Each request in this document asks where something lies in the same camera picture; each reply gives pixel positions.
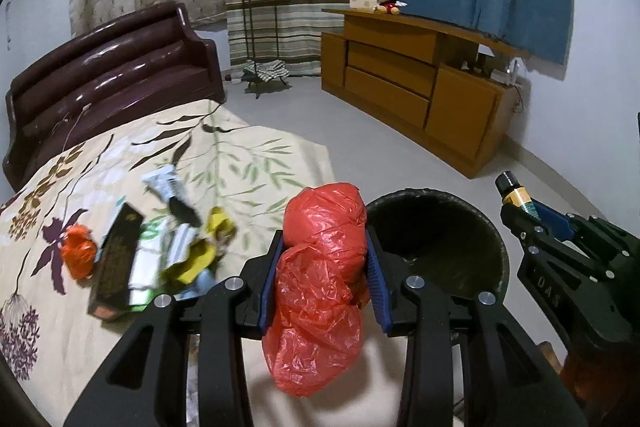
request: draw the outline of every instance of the shelf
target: shelf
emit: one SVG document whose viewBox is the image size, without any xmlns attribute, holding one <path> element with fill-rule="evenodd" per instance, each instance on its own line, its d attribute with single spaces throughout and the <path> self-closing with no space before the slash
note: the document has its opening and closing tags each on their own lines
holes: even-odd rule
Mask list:
<svg viewBox="0 0 640 427">
<path fill-rule="evenodd" d="M 529 58 L 531 56 L 531 54 L 526 50 L 521 50 L 519 48 L 515 48 L 514 46 L 508 45 L 506 42 L 501 42 L 501 41 L 497 41 L 495 39 L 489 38 L 485 34 L 482 34 L 480 32 L 467 30 L 459 26 L 454 26 L 453 24 L 447 24 L 445 22 L 440 22 L 433 19 L 424 19 L 422 17 L 414 17 L 414 16 L 402 15 L 402 14 L 388 15 L 388 14 L 380 14 L 376 12 L 365 12 L 362 10 L 352 10 L 352 9 L 338 10 L 338 9 L 324 8 L 322 11 L 326 13 L 337 13 L 338 15 L 345 15 L 349 17 L 360 17 L 364 19 L 375 19 L 379 21 L 387 19 L 389 20 L 389 22 L 405 24 L 407 26 L 414 26 L 417 28 L 424 28 L 424 29 L 435 31 L 438 33 L 451 35 L 452 37 L 464 39 L 465 41 L 474 42 L 476 44 L 483 44 L 491 48 L 492 51 L 494 52 L 500 52 L 510 57 Z"/>
</svg>

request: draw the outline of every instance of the trash bin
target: trash bin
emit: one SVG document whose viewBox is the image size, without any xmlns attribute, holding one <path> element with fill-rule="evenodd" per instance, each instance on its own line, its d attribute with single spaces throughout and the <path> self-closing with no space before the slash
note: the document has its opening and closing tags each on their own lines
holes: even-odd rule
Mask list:
<svg viewBox="0 0 640 427">
<path fill-rule="evenodd" d="M 455 296 L 491 291 L 504 300 L 507 249 L 494 224 L 459 197 L 406 188 L 367 205 L 382 248 L 406 259 L 413 273 Z"/>
</svg>

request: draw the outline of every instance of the gray floor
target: gray floor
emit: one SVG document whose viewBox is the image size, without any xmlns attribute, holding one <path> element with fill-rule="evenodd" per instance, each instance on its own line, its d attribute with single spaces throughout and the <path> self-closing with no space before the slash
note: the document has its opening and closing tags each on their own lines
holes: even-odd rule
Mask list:
<svg viewBox="0 0 640 427">
<path fill-rule="evenodd" d="M 516 278 L 522 259 L 519 242 L 500 222 L 495 177 L 513 171 L 530 194 L 560 212 L 573 209 L 551 188 L 512 158 L 499 153 L 473 180 L 368 114 L 324 92 L 318 78 L 290 79 L 283 92 L 244 93 L 246 84 L 225 83 L 225 107 L 250 124 L 286 130 L 323 144 L 335 178 L 360 189 L 365 203 L 405 187 L 452 192 L 482 210 L 507 245 L 511 277 L 505 304 L 536 343 L 550 341 L 562 360 L 566 351 L 533 299 Z"/>
</svg>

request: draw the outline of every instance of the wooden cabinet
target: wooden cabinet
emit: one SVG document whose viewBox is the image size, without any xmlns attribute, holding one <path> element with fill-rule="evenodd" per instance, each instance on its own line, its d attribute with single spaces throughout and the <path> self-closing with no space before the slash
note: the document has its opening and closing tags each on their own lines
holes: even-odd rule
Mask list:
<svg viewBox="0 0 640 427">
<path fill-rule="evenodd" d="M 424 125 L 429 102 L 421 96 L 354 68 L 346 69 L 344 87 L 413 126 Z"/>
<path fill-rule="evenodd" d="M 347 42 L 342 35 L 323 33 L 320 51 L 322 82 L 333 84 L 334 86 L 343 86 L 346 60 Z"/>
<path fill-rule="evenodd" d="M 322 89 L 422 145 L 471 178 L 497 151 L 517 100 L 514 87 L 459 69 L 478 44 L 520 50 L 425 19 L 328 10 L 344 34 L 322 34 Z"/>
<path fill-rule="evenodd" d="M 347 64 L 431 98 L 436 68 L 424 62 L 359 42 L 351 42 Z"/>
<path fill-rule="evenodd" d="M 496 92 L 485 80 L 450 68 L 438 70 L 425 133 L 469 160 L 476 158 Z"/>
</svg>

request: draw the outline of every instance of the mickey mouse plush toy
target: mickey mouse plush toy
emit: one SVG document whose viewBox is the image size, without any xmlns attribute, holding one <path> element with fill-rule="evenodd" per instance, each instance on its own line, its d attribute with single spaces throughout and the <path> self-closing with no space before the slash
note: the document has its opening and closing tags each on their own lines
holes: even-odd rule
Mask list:
<svg viewBox="0 0 640 427">
<path fill-rule="evenodd" d="M 398 15 L 402 6 L 406 6 L 406 3 L 399 2 L 399 0 L 378 0 L 378 6 L 373 11 Z"/>
</svg>

